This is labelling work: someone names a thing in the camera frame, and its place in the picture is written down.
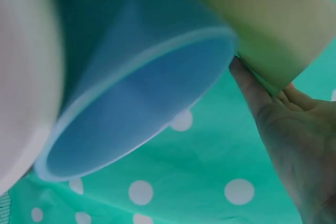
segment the plastic container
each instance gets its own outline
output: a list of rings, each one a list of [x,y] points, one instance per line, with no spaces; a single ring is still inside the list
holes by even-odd
[[[57,25],[52,0],[0,0],[0,195],[32,165],[57,118]]]
[[[165,129],[228,67],[236,34],[199,0],[59,0],[64,106],[35,162],[48,181],[111,164]]]

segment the finger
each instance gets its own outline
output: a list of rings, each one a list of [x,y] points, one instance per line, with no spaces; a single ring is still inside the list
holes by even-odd
[[[302,112],[303,109],[297,106],[296,104],[290,102],[283,91],[280,91],[277,95],[277,99],[283,103],[283,105],[291,111]]]
[[[235,57],[230,64],[230,72],[243,93],[254,118],[263,107],[273,103],[266,89],[238,57]]]
[[[284,89],[284,93],[291,103],[294,103],[304,111],[311,110],[316,106],[316,100],[297,90],[292,83]]]
[[[280,91],[278,93],[277,99],[279,99],[282,103],[288,103],[289,102],[287,96],[285,95],[285,93],[283,91]]]

